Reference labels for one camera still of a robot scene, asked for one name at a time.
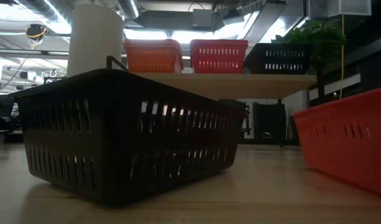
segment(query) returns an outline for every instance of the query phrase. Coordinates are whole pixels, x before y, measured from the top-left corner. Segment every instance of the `black plastic basket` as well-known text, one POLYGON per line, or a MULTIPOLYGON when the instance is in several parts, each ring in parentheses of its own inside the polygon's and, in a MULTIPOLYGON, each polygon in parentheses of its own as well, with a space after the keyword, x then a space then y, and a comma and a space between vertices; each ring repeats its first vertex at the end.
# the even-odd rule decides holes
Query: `black plastic basket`
POLYGON ((256 44, 245 59, 255 74, 305 75, 311 61, 311 48, 297 44, 256 44))
POLYGON ((14 93, 30 173, 116 205, 233 164, 244 113, 121 70, 14 93))

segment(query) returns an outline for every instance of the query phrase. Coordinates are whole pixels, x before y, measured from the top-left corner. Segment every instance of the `white cylinder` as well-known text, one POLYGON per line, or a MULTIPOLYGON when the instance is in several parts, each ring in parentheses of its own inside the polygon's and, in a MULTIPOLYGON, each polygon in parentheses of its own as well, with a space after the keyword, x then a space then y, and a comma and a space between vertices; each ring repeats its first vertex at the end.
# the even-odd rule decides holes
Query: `white cylinder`
POLYGON ((106 57, 120 61, 123 20, 112 10, 82 4, 73 11, 67 77, 106 68, 106 57))

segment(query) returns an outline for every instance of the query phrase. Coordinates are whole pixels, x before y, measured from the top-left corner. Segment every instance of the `red plastic basket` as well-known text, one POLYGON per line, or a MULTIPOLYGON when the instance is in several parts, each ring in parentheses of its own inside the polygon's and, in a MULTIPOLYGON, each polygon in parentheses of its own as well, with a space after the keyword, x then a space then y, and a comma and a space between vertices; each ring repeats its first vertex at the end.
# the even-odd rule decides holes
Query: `red plastic basket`
POLYGON ((195 73, 241 73, 247 40, 192 40, 190 61, 195 73))
POLYGON ((181 45, 176 40, 126 40, 128 70, 131 72, 181 73, 181 45))
POLYGON ((310 167, 381 194, 381 89, 294 118, 310 167))

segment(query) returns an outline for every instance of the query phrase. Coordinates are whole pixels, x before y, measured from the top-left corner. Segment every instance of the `shelf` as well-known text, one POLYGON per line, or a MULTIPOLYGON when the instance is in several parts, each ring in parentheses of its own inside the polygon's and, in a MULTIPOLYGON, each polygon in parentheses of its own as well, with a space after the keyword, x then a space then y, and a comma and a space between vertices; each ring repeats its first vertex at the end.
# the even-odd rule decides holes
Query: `shelf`
POLYGON ((282 99, 316 83, 315 75, 137 73, 213 99, 282 99))

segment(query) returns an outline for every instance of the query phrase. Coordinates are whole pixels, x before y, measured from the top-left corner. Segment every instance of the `leaves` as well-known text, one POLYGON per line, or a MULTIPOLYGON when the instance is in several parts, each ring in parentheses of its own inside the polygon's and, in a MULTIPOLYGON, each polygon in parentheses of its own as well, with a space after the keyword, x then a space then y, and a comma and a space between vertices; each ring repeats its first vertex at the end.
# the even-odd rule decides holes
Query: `leaves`
POLYGON ((307 21, 303 30, 295 28, 284 37, 277 35, 272 42, 311 45, 313 62, 323 60, 328 63, 339 58, 341 45, 346 42, 346 37, 338 26, 325 26, 321 21, 307 21))

